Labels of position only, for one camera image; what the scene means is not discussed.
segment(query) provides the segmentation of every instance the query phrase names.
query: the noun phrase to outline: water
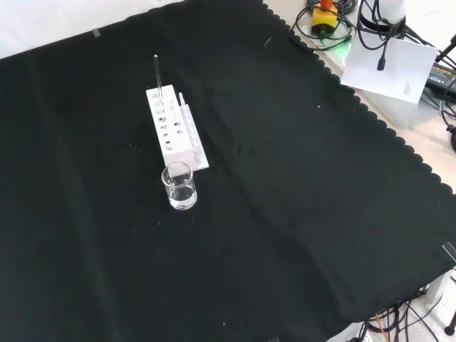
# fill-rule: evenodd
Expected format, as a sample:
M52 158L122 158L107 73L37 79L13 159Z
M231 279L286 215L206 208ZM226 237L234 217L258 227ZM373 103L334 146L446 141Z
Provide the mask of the water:
M197 202L197 191L193 187L173 189L169 196L170 204L177 210L190 209Z

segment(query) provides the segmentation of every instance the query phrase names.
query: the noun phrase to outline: black cable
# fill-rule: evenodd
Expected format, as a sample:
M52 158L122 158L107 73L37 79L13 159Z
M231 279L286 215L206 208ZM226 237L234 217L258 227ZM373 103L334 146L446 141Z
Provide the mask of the black cable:
M411 36L407 30L405 32L405 37L407 37L407 39L410 39L413 43L416 43L416 44L420 44L422 43L421 41L417 40L416 38L414 38L413 36ZM442 55L443 57L442 58L446 58L448 61L446 61L445 59L440 59L441 62L445 63L447 66L449 66L451 69L455 69L456 70L456 62L454 60L452 60L446 53L443 53Z
M441 61L443 56L447 53L450 53L454 48L456 48L456 34L450 39L450 45L447 46L444 50L443 53L441 53L438 57L437 60Z
M405 340L407 342L409 342L409 340L408 340L408 309L410 309L411 302L412 301L409 301L408 304L407 304L407 302L405 302L407 304L407 308L405 310Z
M431 46L433 48L435 47L431 43L425 41L419 35L417 35L417 33L414 32L414 30L412 30L410 27L405 26L405 30L407 32L407 38L410 39L410 36L412 36L413 38L419 40L419 42L422 45ZM438 58L436 58L436 61L442 61L442 62L446 63L448 66L450 66L451 68L456 69L456 62L453 59L451 59L451 57L449 57L445 52L442 52L441 50L439 50L438 52L440 53L440 55L442 57L439 56Z
M364 322L358 335L358 342L362 342L368 333L368 322Z
M430 103L426 102L426 101L422 98L421 100L422 100L424 103L426 103L427 105L430 105L431 107L433 107L433 108L435 108L435 109L440 110L440 105L439 105L436 101L434 101L434 99L428 94L428 92L427 92L426 90L423 90L423 94L426 95L426 97L427 97L434 105L431 105ZM451 117L453 117L453 118L456 118L456 115L455 115L455 114L450 113L450 112L448 112L447 110L444 110L443 112L444 112L446 115L448 115L448 116L451 116Z
M412 296L407 298L406 300L399 301L398 303L394 304L390 308L384 309L384 310L380 311L379 313L377 313L378 316L379 316L379 319L382 319L382 318L387 318L388 319L388 325L383 328L383 331L385 331L385 333L392 332L395 329L395 336L394 336L394 339L393 339L392 342L398 342L399 341L399 334L400 334L401 331L404 331L406 328L408 329L413 324L416 324L418 321L420 321L420 320L417 320L417 321L409 324L408 323L408 318L407 318L408 310L406 309L405 313L402 315L402 317L400 317L400 312L399 312L400 308L403 307L405 304L408 305L408 303L410 303L411 301L414 301L415 299L426 295L427 292L428 291L426 290L426 288L423 287L419 291L414 293ZM440 297L439 301L429 310L429 312L423 318L427 317L430 314L430 312L440 303L441 299L442 299L442 297ZM389 324L389 318L390 318L389 315L391 315L392 313L395 314L395 318L393 319L393 323L390 325ZM407 319L406 325L403 328L400 328L400 324L405 319ZM368 319L368 330L370 330L370 331L372 331L374 333L382 333L382 331L378 327L373 326L372 324L370 324L370 322L372 322L372 321L376 321L376 318Z
M440 103L445 103L445 105L452 111L452 113L456 115L456 112L448 105L448 102L446 101L448 92L450 91L451 87L453 87L453 84L455 84L455 83L456 83L456 78L450 83L450 85L445 90L445 94L443 95L443 100ZM453 134L456 131L455 126L448 123L448 121L445 117L445 110L443 110L442 106L440 106L440 114L442 114L442 119L445 122L445 124L447 125L447 131Z
M386 323L387 327L390 327L390 309L388 309L388 312L386 313ZM390 335L390 330L388 330L388 341L391 341L391 335Z
M377 29L378 36L381 39L381 43L379 46L368 46L364 39L363 39L363 34L362 32L365 31L363 27L363 22L362 22L362 12L363 12L363 6L366 5L372 16L372 22L375 24L375 27ZM379 23L384 23L388 27L388 34L386 35L386 38L383 39L382 35L380 34L380 26ZM397 22L396 24L391 24L387 19L381 17L380 15L380 4L379 0L374 0L373 6L371 6L366 0L361 0L359 4L359 12L358 12L358 21L356 23L356 30L358 32L359 40L361 44L364 46L364 48L367 48L368 50L374 51L378 50L380 48L383 49L382 55L380 59L378 60L378 65L377 65L377 70L383 71L385 70L385 64L386 64L386 49L388 47L388 42L392 39L398 36L399 38L403 38L405 36L405 18Z
M435 335L434 331L432 331L432 329L426 324L426 322L424 322L424 319L418 315L418 313L413 309L413 307L409 304L407 304L407 310L410 309L413 311L413 313L419 318L418 321L420 321L421 323L423 323L426 327L426 329L431 333L432 337L437 341L439 342L439 339L437 338L437 336Z
M340 0L340 1L337 1L337 2L334 2L333 5L337 8L337 12L335 11L332 11L330 9L324 9L320 6L317 6L317 4L319 4L321 2L321 0L308 0L308 5L302 9L298 15L296 16L296 20L293 24L293 26L290 28L289 30L289 36L291 38L291 40L299 45L299 46L303 46L303 47L306 47L307 49L311 50L311 51L328 51L328 50L332 50L334 48L337 48L343 44L345 44L346 42L349 42L351 41L351 39L353 38L352 37L352 32L353 30L356 30L356 27L355 25L353 25L347 18L346 18L346 14L347 13L350 13L350 12L347 12L347 11L353 11L354 8L352 9L352 4L351 4L351 1L352 0ZM301 20L301 18L308 12L310 11L313 11L314 9L320 9L321 11L326 11L326 12L329 12L329 13L332 13L334 14L335 16L337 16L337 19L338 19L338 23L336 25L336 29L340 26L340 24L343 24L347 30L348 30L348 33L345 35L345 36L342 36L342 37L332 37L331 34L332 33L328 33L328 34L324 34L324 35L320 35L320 36L312 36L312 35L309 35L305 32L303 32L303 30L301 30L301 28L299 27L299 21ZM335 43L331 46L327 46L327 47L324 47L324 48L312 48L312 47L309 47L307 46L305 43L302 43L300 41L297 41L293 35L294 35L294 29L297 29L303 36L309 38L309 39L314 39L314 40L321 40L321 39L329 39L329 40L332 40L332 41L339 41L338 43Z
M394 342L398 342L399 341L399 333L401 331L404 331L406 328L410 328L413 324L416 324L418 322L421 322L423 321L423 319L425 319L426 317L428 317L430 315L430 313L435 309L435 307L442 301L442 296L440 296L439 300L437 301L437 303L434 304L434 306L432 308L430 308L430 310L423 316L423 317L419 317L418 320L414 321L413 323L410 323L410 324L406 324L403 328L400 328L399 327L399 324L404 320L404 318L407 316L406 313L407 313L407 310L405 311L405 313L403 314L402 318L399 320L399 324L396 326L396 336L394 338Z

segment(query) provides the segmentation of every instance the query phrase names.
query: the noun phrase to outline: cable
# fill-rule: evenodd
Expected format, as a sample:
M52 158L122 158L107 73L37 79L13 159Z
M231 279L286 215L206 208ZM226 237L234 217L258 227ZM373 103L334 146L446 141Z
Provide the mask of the cable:
M440 296L440 299L437 301L437 303L434 304L434 306L427 312L427 314L425 314L423 317L418 317L419 319L414 321L413 323L410 323L408 326L412 326L413 324L416 324L420 321L422 321L423 319L425 319L426 317L428 317L430 315L430 313L435 309L435 307L440 303L440 301L442 300L442 296Z
M456 112L448 105L448 102L446 101L446 98L447 98L447 95L448 95L448 91L450 91L451 87L453 87L453 84L455 84L455 83L456 83L456 78L449 84L449 86L445 90L445 94L443 95L443 100L440 101L440 114L442 115L443 121L447 125L447 131L452 133L452 134L455 134L456 128L455 128L454 125L451 125L451 124L448 123L448 121L447 121L447 119L445 117L446 110L443 109L443 105L446 105L447 108L449 108L451 110L451 112L454 115L456 115Z
M386 313L386 323L387 323L387 327L389 328L390 327L390 309L388 309L388 312ZM391 341L391 334L390 334L389 329L388 329L388 340Z
M431 107L433 107L433 108L435 108L435 109L438 109L438 110L440 109L439 104L438 104L438 103L437 103L437 102L428 94L428 92L427 92L426 90L423 90L423 94L426 95L426 97L427 97L434 105L432 105L432 104L426 102L425 99L422 98L421 100L422 100L424 103L430 105ZM456 118L456 115L455 115L455 114L450 113L450 112L448 112L447 110L444 110L443 112L444 112L446 115L448 115L448 116L451 116L451 117L453 117L453 118Z
M435 47L433 46L432 44L428 43L427 41L424 41L422 40L421 38L416 38L416 33L415 33L415 36L412 36L412 34L410 34L410 27L408 27L407 25L405 25L405 34L403 35L404 37L406 37L407 39L409 39L410 41L412 41L413 43L416 43L416 44L422 44L422 45L426 45L426 46L431 46L431 47ZM381 38L382 36L387 36L388 33L387 32L380 32L380 31L372 31L368 28L363 28L359 31L362 31L362 32L366 32L366 33L371 33L371 34L377 34L380 36L380 39L382 41L384 41L385 39ZM443 63L445 63L447 66L449 66L450 68L452 69L456 69L456 62L454 60L452 60L446 53L443 53L442 51L439 50L439 52L442 54L443 58L446 58L448 61L446 61L445 59L442 59L441 61Z
M388 327L386 327L384 330L386 332L392 331L400 322L399 322L399 306L394 305L390 309L393 309L392 312L394 312L394 320L391 325L388 324ZM381 333L381 329L377 328L376 326L373 326L372 324L368 324L368 328L370 331L373 331L374 333Z
M364 338L366 337L367 333L368 333L368 322L364 322L359 331L358 342L364 341Z
M431 43L425 41L419 35L417 35L416 32L414 32L414 30L412 30L410 27L405 26L405 30L406 30L405 36L407 38L409 38L411 41L413 41L414 43L418 43L418 41L419 41L419 43L421 43L422 45L431 46L431 47L435 48L435 46L433 46ZM438 52L440 53L441 57L440 56L437 57L436 62L442 61L445 64L447 64L449 67L456 69L456 62L453 59L451 59L445 52L442 52L441 50L439 50Z
M408 304L406 303L407 304L407 308L405 310L405 340L407 342L409 342L409 340L408 340L408 309L410 308L410 303L411 302L412 301L409 301Z
M456 34L450 39L450 45L446 47L445 50L443 50L443 53L450 53L454 48L456 48ZM443 57L443 54L441 53L437 59L440 61L441 58Z
M344 4L347 4L346 6L348 6L348 9L353 11L353 9L351 9L351 2L352 1L355 1L356 0L340 0L338 2L334 2L333 5L337 8L337 12L335 11L332 11L330 9L324 9L320 6L317 6L316 4L319 4L321 1L320 0L308 0L308 5L306 7L304 7L304 9L302 9L298 15L296 16L296 20L293 24L293 26L290 28L289 30L289 37L290 39L297 45L299 46L303 46L303 47L306 47L307 49L311 50L311 51L328 51L328 50L332 50L334 48L337 48L349 41L351 41L351 39L353 38L352 37L352 32L353 30L356 30L356 27L355 25L353 25L346 17L346 12L345 12L345 5ZM321 11L325 11L325 12L329 12L329 13L332 13L334 14L335 16L337 16L338 18L338 23L336 25L336 29L340 26L340 24L343 24L347 30L348 30L348 33L345 35L345 36L342 36L342 37L332 37L331 36L331 33L328 33L328 34L325 34L325 35L321 35L321 36L312 36L312 35L309 35L305 32L303 32L303 30L299 27L299 21L301 20L301 18L308 12L310 11L313 11L314 9L320 9ZM322 40L322 39L329 39L329 40L332 40L332 41L339 41L338 43L335 43L331 46L327 46L327 47L324 47L324 48L311 48L309 46L307 46L305 43L302 43L300 41L297 41L295 38L294 38L294 29L297 29L303 36L309 38L309 39L313 39L313 40Z
M382 331L383 336L385 336L386 342L390 342L390 340L388 339L388 336L386 335L385 331L383 330L382 323L380 322L380 319L378 318L378 313L375 315L375 317L377 318L377 323L378 323L378 326L380 326L380 330Z
M432 329L426 324L426 322L424 322L424 319L423 319L420 315L418 315L418 313L415 311L415 309L414 309L412 306L410 306L410 303L407 304L407 310L408 310L408 309L410 309L410 310L413 311L413 313L419 318L418 321L421 321L421 322L425 325L426 329L431 333L432 337L433 337L437 342L439 342L439 339L438 339L437 336L435 335L434 331L432 331Z
M395 38L396 36L399 36L402 38L405 36L405 18L395 24L391 24L387 19L381 17L379 1L380 0L374 0L373 6L371 6L366 0L361 0L361 2L359 4L358 21L356 23L356 30L358 32L359 40L360 40L361 44L364 46L364 48L367 48L368 50L371 50L371 51L383 48L382 55L381 55L380 59L378 60L378 65L377 65L377 70L383 71L383 70L385 70L385 64L386 64L385 56L386 56L386 48L388 47L388 42L392 38ZM369 8L370 12L372 13L372 22L375 24L375 27L378 32L378 36L382 40L382 43L379 46L368 46L363 39L362 32L365 31L365 29L363 27L363 20L362 20L362 17L363 17L362 13L363 13L364 5L366 5ZM386 35L385 39L382 39L382 37L381 37L379 23L386 24L388 27L388 34Z
M399 324L396 326L396 335L394 336L394 342L399 342L399 333L400 333L400 329L399 329Z

